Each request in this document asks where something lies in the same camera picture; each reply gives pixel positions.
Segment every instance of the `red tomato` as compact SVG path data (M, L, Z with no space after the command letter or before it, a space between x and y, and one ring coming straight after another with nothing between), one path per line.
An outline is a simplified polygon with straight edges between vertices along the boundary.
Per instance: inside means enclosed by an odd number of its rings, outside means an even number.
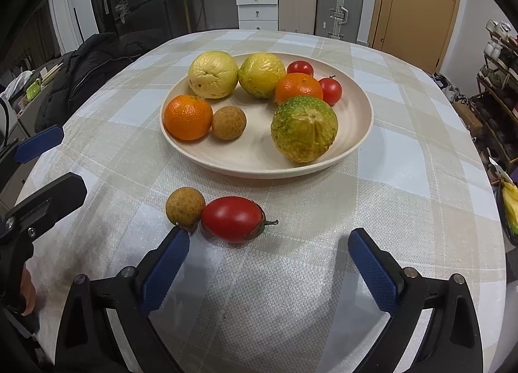
M342 97L342 86L333 78L334 76L330 76L319 80L324 93L324 101L330 106L334 106Z
M265 220L257 203L239 196L213 200L201 212L201 227L229 243L245 243L260 235L265 225L276 223Z
M307 62L296 61L289 64L286 73L304 73L313 76L313 67Z

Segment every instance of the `orange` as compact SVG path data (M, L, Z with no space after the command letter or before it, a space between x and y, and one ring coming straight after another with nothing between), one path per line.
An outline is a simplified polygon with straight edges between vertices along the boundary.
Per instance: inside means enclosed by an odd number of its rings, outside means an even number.
M275 88L275 100L282 104L286 100L297 95L308 95L310 97L324 99L322 87L312 76L305 73L289 73L283 77Z
M206 135L212 124L212 107L192 95L178 95L167 105L164 127L177 139L195 141Z

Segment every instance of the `shoe rack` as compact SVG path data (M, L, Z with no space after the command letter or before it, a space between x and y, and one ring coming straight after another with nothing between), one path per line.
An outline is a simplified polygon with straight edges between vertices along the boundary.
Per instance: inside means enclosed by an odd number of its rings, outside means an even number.
M470 109L483 124L473 141L482 162L488 161L489 150L511 174L518 168L518 44L514 38L488 31L499 52L490 55L487 47L484 50L485 65L477 74L479 93L468 99ZM498 183L490 170L488 177L492 184Z

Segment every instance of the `screw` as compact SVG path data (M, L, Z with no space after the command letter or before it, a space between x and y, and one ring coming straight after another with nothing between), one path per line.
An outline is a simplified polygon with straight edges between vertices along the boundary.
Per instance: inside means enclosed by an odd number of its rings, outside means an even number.
M403 272L409 278L416 278L419 275L419 272L417 272L417 270L411 266L408 266L405 269L403 269Z
M78 285L79 285L79 284L84 283L85 279L86 279L86 276L85 276L85 275L83 275L83 274L79 274L79 275L77 275L77 276L73 279L73 281L74 281L74 283L76 283L76 284L78 284Z
M14 224L15 224L15 217L10 216L9 219L5 222L5 228L7 230L11 230L11 228L14 226Z
M126 266L121 271L121 275L125 278L132 277L134 273L135 273L135 268L133 266Z
M455 281L457 284L464 284L465 279L461 274L453 274L453 281Z

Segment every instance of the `plaid tablecloth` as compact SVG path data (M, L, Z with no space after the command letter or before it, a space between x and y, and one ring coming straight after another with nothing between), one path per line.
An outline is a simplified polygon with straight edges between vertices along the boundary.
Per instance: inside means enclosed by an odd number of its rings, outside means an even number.
M159 109L208 50L277 51L329 63L369 95L372 132L343 162L303 177L246 180L199 167L164 140ZM136 265L172 227L168 195L190 186L207 201L248 197L280 223L239 248L193 235L167 298L150 316L187 373L352 371L387 321L348 255L355 227L424 276L466 277L489 368L506 289L496 205L469 133L439 88L410 64L293 33L178 38L123 70L70 119L63 144L40 158L20 199L68 171L83 177L86 202L38 239L28 262L41 297L38 338L51 356L74 276L98 279ZM410 365L429 315L399 371ZM120 336L120 325L115 329Z

